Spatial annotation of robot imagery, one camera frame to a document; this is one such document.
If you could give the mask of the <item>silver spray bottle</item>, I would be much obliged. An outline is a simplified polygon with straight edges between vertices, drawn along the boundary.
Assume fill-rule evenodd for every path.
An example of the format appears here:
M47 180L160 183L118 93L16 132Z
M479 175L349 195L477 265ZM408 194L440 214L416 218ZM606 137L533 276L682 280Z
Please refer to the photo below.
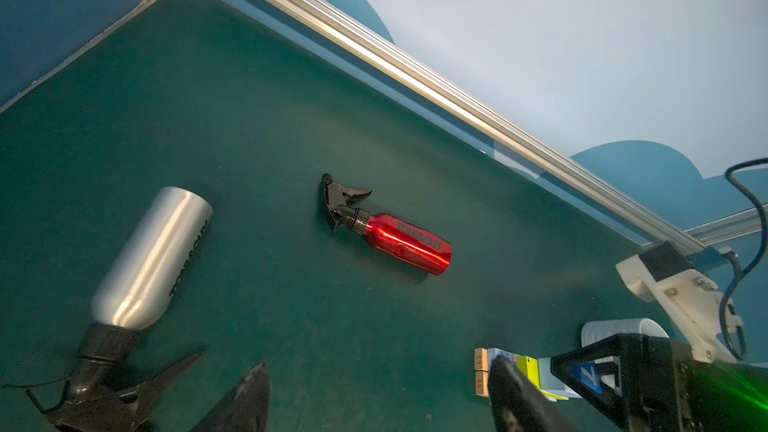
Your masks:
M193 353L123 390L105 383L142 332L166 312L212 215L212 206L189 190L167 186L158 192L92 298L92 322L61 401L39 410L56 430L135 431L166 389L201 358Z

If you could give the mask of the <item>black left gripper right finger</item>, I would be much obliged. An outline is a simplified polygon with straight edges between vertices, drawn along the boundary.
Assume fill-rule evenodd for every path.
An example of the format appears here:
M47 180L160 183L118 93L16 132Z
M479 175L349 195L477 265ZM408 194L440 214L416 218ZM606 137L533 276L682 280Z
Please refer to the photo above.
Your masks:
M492 361L488 392L496 431L577 431L507 357Z

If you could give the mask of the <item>natural wood block 62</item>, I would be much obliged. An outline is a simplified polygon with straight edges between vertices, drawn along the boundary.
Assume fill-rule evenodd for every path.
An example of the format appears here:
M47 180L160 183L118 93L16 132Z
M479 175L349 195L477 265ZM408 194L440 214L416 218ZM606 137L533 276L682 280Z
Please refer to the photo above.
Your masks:
M486 348L478 347L474 349L474 370L489 371L489 355Z

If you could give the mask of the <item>light blue long block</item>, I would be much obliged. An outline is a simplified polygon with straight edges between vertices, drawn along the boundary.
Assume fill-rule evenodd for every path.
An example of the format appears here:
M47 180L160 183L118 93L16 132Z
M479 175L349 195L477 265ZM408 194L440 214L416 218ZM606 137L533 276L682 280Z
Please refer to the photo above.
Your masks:
M511 362L515 363L517 361L517 355L513 352L506 351L501 348L488 348L487 349L487 355L488 355L488 364L492 365L494 360L498 357L505 357Z

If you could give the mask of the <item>aluminium right corner post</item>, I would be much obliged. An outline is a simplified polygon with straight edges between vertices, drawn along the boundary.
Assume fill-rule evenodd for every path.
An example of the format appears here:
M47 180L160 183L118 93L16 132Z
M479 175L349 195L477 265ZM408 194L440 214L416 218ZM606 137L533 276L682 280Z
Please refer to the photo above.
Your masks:
M759 214L750 209L690 228L687 233L706 245L714 245L760 231Z

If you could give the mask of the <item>natural wood block 51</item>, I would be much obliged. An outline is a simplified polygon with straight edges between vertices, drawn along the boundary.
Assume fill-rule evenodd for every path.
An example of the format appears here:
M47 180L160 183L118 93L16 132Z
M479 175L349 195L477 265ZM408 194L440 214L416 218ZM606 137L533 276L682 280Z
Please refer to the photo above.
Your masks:
M489 373L487 371L478 370L475 372L474 384L476 396L483 398L489 397L488 379Z

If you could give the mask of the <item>blue number seven cube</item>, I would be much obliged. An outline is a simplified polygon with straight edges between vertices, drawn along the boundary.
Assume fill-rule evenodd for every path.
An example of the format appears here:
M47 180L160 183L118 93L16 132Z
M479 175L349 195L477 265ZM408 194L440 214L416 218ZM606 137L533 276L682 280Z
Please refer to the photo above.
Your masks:
M574 364L569 366L567 371L571 377L576 379L579 384L587 387L591 392L597 395L603 393L601 375L596 362Z

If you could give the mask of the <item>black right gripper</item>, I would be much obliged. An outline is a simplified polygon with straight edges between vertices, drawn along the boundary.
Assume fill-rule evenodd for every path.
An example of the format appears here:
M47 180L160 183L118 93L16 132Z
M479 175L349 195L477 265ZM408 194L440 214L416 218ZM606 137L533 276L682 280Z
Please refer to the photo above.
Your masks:
M550 370L624 431L767 429L765 367L699 362L676 340L619 333L553 357Z

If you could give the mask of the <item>lime green wooden block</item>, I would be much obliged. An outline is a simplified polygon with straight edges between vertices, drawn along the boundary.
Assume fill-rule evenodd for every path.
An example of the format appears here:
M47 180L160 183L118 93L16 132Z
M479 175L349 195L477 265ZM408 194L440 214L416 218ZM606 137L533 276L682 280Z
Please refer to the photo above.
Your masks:
M552 402L567 401L568 398L562 395L546 391L541 388L540 373L538 361L532 357L517 355L515 365L522 374L541 392L548 400Z

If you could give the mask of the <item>translucent plastic mug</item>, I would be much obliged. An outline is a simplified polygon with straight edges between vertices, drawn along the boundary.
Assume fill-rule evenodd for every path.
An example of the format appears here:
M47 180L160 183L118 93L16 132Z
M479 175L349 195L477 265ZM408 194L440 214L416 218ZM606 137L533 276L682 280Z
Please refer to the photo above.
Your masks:
M649 318L590 321L586 322L581 328L581 346L586 347L621 333L637 333L651 337L669 337L661 325Z

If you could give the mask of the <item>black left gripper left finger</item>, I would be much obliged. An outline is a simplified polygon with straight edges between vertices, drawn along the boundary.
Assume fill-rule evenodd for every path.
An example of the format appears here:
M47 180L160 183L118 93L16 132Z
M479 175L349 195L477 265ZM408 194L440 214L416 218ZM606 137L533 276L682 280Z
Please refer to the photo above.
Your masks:
M257 363L190 431L264 432L270 394L267 364Z

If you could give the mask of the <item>aluminium back frame rail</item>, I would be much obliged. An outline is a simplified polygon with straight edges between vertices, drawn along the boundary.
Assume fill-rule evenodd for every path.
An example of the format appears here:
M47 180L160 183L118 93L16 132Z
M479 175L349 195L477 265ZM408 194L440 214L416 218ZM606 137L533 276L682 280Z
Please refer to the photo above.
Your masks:
M510 122L325 0L265 0L426 100L503 144L648 235L690 253L706 244Z

